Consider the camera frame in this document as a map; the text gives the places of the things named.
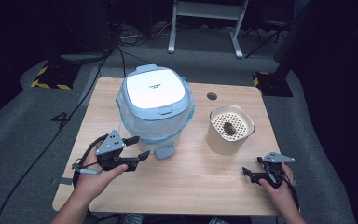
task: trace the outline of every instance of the perforated basket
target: perforated basket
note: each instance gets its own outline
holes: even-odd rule
[[[232,155],[255,132],[255,124],[237,105],[224,105],[211,112],[206,140],[220,155]]]

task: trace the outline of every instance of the perforated inner liner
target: perforated inner liner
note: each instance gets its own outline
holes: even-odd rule
[[[228,135],[224,129],[226,122],[229,122],[234,126],[235,133],[233,135]],[[239,116],[236,113],[225,113],[219,114],[213,118],[213,126],[220,133],[220,135],[228,141],[237,141],[249,134],[248,125],[242,116]]]

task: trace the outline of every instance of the black chair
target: black chair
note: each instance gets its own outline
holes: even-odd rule
[[[283,32],[290,31],[296,21],[296,18],[294,17],[294,0],[265,0],[257,7],[257,10],[258,18],[256,23],[256,30],[260,40],[260,45],[251,50],[245,56],[245,58],[251,56],[274,37],[275,43],[278,42],[280,35],[283,37],[283,39],[285,39]],[[258,29],[274,31],[274,33],[262,42],[258,33]],[[242,37],[246,37],[251,31],[252,29],[248,30],[248,32]]]

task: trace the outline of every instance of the white desk frame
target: white desk frame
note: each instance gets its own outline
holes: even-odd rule
[[[240,45],[238,44],[237,37],[241,28],[243,16],[245,15],[246,7],[248,6],[248,2],[249,0],[244,0],[242,6],[225,6],[217,4],[181,2],[174,0],[172,9],[172,30],[168,52],[175,52],[176,16],[193,16],[237,21],[235,32],[230,32],[230,38],[237,58],[242,58],[243,54]]]

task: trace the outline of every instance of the table top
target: table top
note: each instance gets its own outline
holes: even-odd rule
[[[72,163],[81,158],[90,143],[117,129],[131,137],[116,105],[122,78],[102,77],[91,96],[72,153],[62,177],[72,178]],[[158,160],[150,155],[135,172],[125,172],[111,182],[89,209],[95,212],[189,214],[189,215],[277,215],[267,193],[251,183],[242,172],[246,167],[262,172],[256,157],[280,152],[260,91],[255,87],[189,83],[196,110],[183,129],[175,154]],[[207,98],[214,92],[217,99]],[[222,105],[240,106],[255,123],[255,133],[237,153],[222,156],[206,143],[211,111]],[[125,147],[121,156],[133,157],[142,151],[137,145]],[[53,202],[59,210],[73,191],[60,185]]]

